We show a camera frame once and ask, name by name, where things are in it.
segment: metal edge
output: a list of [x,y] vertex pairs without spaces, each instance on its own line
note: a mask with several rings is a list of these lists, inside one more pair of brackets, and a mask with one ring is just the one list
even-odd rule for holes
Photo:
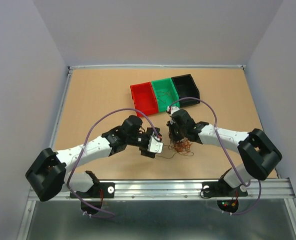
[[70,66],[70,70],[75,69],[162,69],[162,68],[221,68],[221,69],[240,69],[244,65],[211,65],[211,64],[98,64],[98,65],[80,65]]
[[73,71],[69,71],[68,76],[67,76],[67,81],[63,90],[63,95],[61,98],[61,102],[60,102],[60,107],[59,107],[59,112],[57,115],[57,119],[53,128],[53,132],[52,132],[52,136],[51,136],[51,140],[50,140],[50,147],[53,148],[55,141],[57,139],[57,133],[58,133],[58,128],[60,125],[60,121],[61,121],[61,117],[62,117],[62,112],[64,109],[64,104],[66,102],[66,98],[67,98],[67,93],[69,90],[69,86],[70,86],[70,82],[71,82],[71,77],[72,77],[72,73]]
[[20,225],[19,233],[17,240],[26,240],[28,238],[30,225],[32,222],[32,217],[34,213],[34,209],[36,206],[36,201],[28,201],[26,205],[26,209],[23,214],[22,222]]
[[[115,197],[106,201],[151,201],[151,200],[204,200],[200,194],[202,184],[211,181],[210,179],[192,180],[102,180],[101,182],[114,182]],[[253,181],[248,187],[249,196],[245,199],[256,199],[259,193],[259,184]],[[262,199],[285,199],[295,198],[291,182],[289,179],[267,179],[262,182]],[[211,198],[212,200],[222,200],[226,198]],[[38,196],[34,191],[29,194],[30,201],[38,201]],[[78,201],[71,199],[69,192],[61,192],[51,201]]]
[[296,235],[296,206],[294,205],[293,199],[284,199],[284,203],[286,205],[286,208],[290,217],[293,231]]

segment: wire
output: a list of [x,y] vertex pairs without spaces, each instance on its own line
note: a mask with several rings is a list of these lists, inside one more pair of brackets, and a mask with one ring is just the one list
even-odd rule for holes
[[259,193],[258,193],[258,198],[257,198],[256,202],[251,207],[249,207],[247,210],[241,211],[241,212],[235,212],[235,213],[232,213],[232,215],[243,215],[243,214],[246,214],[246,213],[250,212],[252,209],[254,209],[255,206],[257,206],[257,204],[258,204],[258,202],[260,200],[261,191],[262,191],[260,180],[258,180],[258,184],[259,184]]
[[182,153],[179,153],[178,151],[177,152],[175,152],[171,157],[166,157],[166,156],[161,156],[161,155],[156,155],[157,157],[160,157],[160,158],[164,158],[164,159],[172,159],[176,154],[180,154],[180,155],[182,155],[182,156],[186,156],[186,157],[192,157],[193,155],[194,155],[194,152],[192,152],[192,151],[190,151],[189,153],[191,153],[192,155],[187,155],[187,153],[186,154],[182,154]]
[[91,204],[89,204],[88,202],[86,202],[85,200],[83,200],[75,191],[72,190],[71,186],[70,186],[70,181],[71,181],[71,178],[72,178],[72,175],[74,174],[79,162],[80,162],[80,159],[82,157],[82,154],[84,153],[84,147],[87,145],[88,143],[88,140],[89,140],[89,137],[91,135],[91,132],[92,130],[94,129],[94,127],[96,125],[98,125],[99,122],[101,122],[103,119],[105,119],[106,117],[112,115],[112,114],[115,114],[117,112],[121,112],[121,111],[135,111],[137,113],[140,113],[148,122],[149,124],[151,125],[155,135],[157,138],[161,138],[161,136],[158,134],[156,128],[154,127],[153,123],[151,122],[151,120],[143,113],[141,112],[140,110],[137,110],[137,109],[134,109],[134,108],[121,108],[121,109],[118,109],[118,110],[114,110],[108,114],[106,114],[105,116],[103,116],[102,118],[100,118],[96,123],[93,124],[93,126],[90,128],[87,136],[86,136],[86,139],[84,140],[84,143],[83,143],[83,148],[81,148],[81,151],[80,151],[80,154],[71,170],[71,173],[68,177],[68,181],[67,181],[67,186],[68,186],[68,189],[70,190],[70,192],[76,196],[77,199],[79,199],[82,203],[84,203],[86,206],[96,210],[96,211],[99,211],[99,212],[102,212],[102,213],[106,213],[106,214],[109,214],[109,216],[95,216],[95,215],[91,215],[91,214],[88,214],[86,212],[84,212],[84,214],[90,216],[91,218],[101,218],[101,219],[109,219],[109,218],[113,218],[115,217],[115,214],[113,212],[110,212],[110,211],[106,211],[106,210],[103,210],[103,209],[100,209],[98,207],[95,207],[95,206],[92,206]]
[[223,141],[222,141],[222,139],[221,139],[221,137],[220,137],[220,135],[219,135],[219,133],[218,133],[218,130],[217,130],[217,115],[216,115],[214,109],[213,109],[208,103],[206,103],[205,101],[203,101],[203,100],[201,100],[201,99],[198,99],[198,98],[196,98],[196,97],[191,97],[191,96],[189,96],[189,97],[183,97],[183,98],[181,98],[181,99],[179,99],[179,100],[177,100],[177,101],[174,101],[169,107],[171,107],[172,105],[176,104],[176,103],[179,102],[179,101],[186,100],[186,99],[198,100],[198,101],[202,102],[203,104],[205,104],[205,105],[206,105],[206,106],[212,111],[212,114],[213,114],[213,116],[214,116],[214,131],[215,131],[215,133],[216,133],[216,135],[217,135],[217,138],[218,138],[218,141],[219,141],[219,143],[220,143],[220,145],[221,145],[221,148],[222,148],[222,150],[224,151],[224,154],[225,154],[226,157],[228,158],[228,160],[229,160],[229,162],[230,162],[230,164],[231,164],[231,166],[232,166],[234,172],[236,173],[236,175],[237,175],[239,181],[241,182],[241,184],[244,185],[245,187],[250,186],[250,181],[249,181],[249,183],[246,184],[246,183],[244,182],[244,180],[242,179],[242,177],[240,176],[240,174],[238,173],[238,170],[237,170],[236,166],[233,164],[233,161],[232,161],[232,159],[231,159],[231,157],[230,157],[230,155],[229,155],[229,153],[228,153],[226,147],[224,146],[224,143],[223,143]]

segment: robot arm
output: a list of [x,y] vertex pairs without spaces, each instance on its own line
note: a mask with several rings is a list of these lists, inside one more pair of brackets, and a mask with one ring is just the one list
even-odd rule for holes
[[[57,152],[53,152],[51,148],[44,149],[27,171],[26,178],[39,199],[44,202],[59,192],[69,191],[66,184],[67,179],[82,148],[84,148],[84,153],[79,161],[79,166],[119,153],[127,145],[139,147],[141,155],[154,158],[157,153],[161,153],[163,143],[155,136],[152,128],[147,128],[146,132],[140,131],[141,125],[142,120],[131,115],[124,120],[121,126],[103,133],[88,142],[85,147],[78,145]],[[72,189],[84,193],[95,184],[98,184],[98,179],[90,171],[75,173],[70,181]]]
[[[167,123],[172,141],[188,138],[191,142],[221,146],[215,128],[208,122],[195,122],[184,109],[174,106],[168,109],[171,120]],[[265,180],[282,156],[266,134],[259,129],[251,132],[239,132],[217,128],[217,132],[226,149],[239,153],[243,164],[236,167],[241,178]],[[228,170],[219,179],[220,191],[226,195],[241,185],[233,169]]]

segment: gray wall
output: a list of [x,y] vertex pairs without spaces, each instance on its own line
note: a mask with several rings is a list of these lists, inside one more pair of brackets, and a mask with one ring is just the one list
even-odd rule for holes
[[0,1],[0,240],[16,239],[24,174],[49,146],[66,65],[31,0]]
[[69,66],[245,64],[282,0],[34,0]]
[[296,0],[282,3],[246,76],[262,125],[283,154],[278,172],[296,194]]

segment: wooden table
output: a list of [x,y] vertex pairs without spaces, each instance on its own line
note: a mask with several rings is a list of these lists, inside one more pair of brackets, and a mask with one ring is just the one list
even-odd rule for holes
[[[73,71],[55,143],[56,150],[67,149],[84,142],[89,128],[103,115],[120,108],[133,108],[130,85],[191,74],[200,90],[200,97],[209,103],[218,116],[218,127],[236,131],[261,128],[244,73],[241,69],[169,68],[169,69],[77,69]],[[185,108],[196,122],[213,123],[213,115],[204,104]],[[90,139],[121,125],[135,112],[123,111],[109,116],[94,128]],[[160,128],[163,142],[169,144],[169,116],[150,116]],[[149,127],[143,119],[143,127]],[[77,172],[93,171],[100,179],[217,179],[230,164],[219,147],[194,143],[194,156],[176,154],[172,159],[148,158],[137,147],[111,157],[97,159],[77,168]],[[164,147],[162,156],[174,151]],[[238,154],[229,151],[234,163]],[[270,175],[276,177],[275,171]]]

